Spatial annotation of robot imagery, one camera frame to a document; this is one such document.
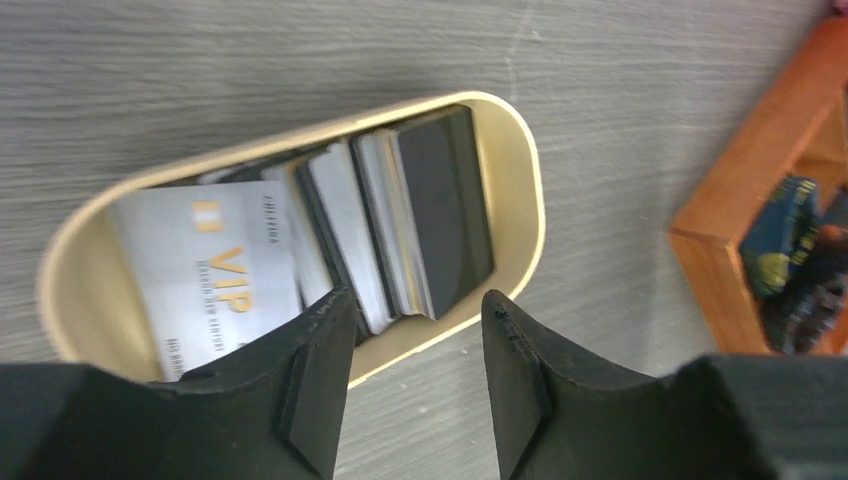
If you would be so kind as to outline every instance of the wooden box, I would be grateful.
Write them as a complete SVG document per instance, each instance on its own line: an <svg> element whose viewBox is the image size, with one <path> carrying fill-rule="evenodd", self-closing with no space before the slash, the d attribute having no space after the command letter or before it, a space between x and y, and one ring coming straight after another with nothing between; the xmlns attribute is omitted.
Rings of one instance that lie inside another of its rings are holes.
<svg viewBox="0 0 848 480"><path fill-rule="evenodd" d="M820 24L674 220L671 245L720 350L769 353L739 244L781 180L814 178L825 207L848 179L848 18ZM842 351L848 315L816 353Z"/></svg>
<svg viewBox="0 0 848 480"><path fill-rule="evenodd" d="M402 318L357 347L350 385L447 338L480 319L489 289L517 295L533 273L545 234L536 144L504 100L482 92L424 98L270 137L143 172L76 211L53 238L38 281L41 320L66 361L88 362L137 381L160 380L150 325L120 242L106 215L134 190L349 137L432 110L461 104L474 118L495 272L437 322Z"/></svg>

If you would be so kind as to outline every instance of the card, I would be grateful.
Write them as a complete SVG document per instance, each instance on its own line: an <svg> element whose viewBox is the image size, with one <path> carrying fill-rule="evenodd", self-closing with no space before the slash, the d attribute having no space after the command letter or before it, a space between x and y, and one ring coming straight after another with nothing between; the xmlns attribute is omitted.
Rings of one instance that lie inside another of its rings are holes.
<svg viewBox="0 0 848 480"><path fill-rule="evenodd" d="M166 380L301 312L284 198L257 181L140 190L111 207Z"/></svg>

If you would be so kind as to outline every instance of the card holder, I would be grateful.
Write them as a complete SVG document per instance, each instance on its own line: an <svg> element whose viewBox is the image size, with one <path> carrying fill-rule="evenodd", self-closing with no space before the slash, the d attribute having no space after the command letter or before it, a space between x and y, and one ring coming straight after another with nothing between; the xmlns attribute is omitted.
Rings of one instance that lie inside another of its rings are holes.
<svg viewBox="0 0 848 480"><path fill-rule="evenodd" d="M482 195L495 269L434 322L401 318L354 351L350 385L472 325L490 289L516 296L536 268L545 215L538 155L527 124L504 100L459 92L413 100L151 169L107 189L74 212L51 240L38 279L40 319L65 361L88 362L137 381L161 379L138 286L108 221L130 192L160 187L286 152L305 151L455 105L474 120Z"/></svg>

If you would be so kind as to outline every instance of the blue object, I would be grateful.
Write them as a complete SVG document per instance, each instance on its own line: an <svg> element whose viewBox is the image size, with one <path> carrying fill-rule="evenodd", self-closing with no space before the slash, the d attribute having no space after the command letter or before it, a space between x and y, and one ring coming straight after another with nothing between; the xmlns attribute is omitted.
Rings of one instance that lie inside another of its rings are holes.
<svg viewBox="0 0 848 480"><path fill-rule="evenodd" d="M780 183L763 207L739 245L754 295L768 298L782 292L807 260L820 225L818 198L815 181L793 176Z"/></svg>

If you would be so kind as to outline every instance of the wood grain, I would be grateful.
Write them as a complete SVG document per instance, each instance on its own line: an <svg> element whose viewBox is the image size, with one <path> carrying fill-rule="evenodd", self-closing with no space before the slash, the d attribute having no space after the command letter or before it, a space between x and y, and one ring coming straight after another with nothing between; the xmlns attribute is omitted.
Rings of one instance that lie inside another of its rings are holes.
<svg viewBox="0 0 848 480"><path fill-rule="evenodd" d="M522 308L617 363L713 342L665 229L826 0L0 1L0 360L55 358L34 277L131 172L422 94L510 99L548 232ZM497 476L479 327L348 396L337 478Z"/></svg>

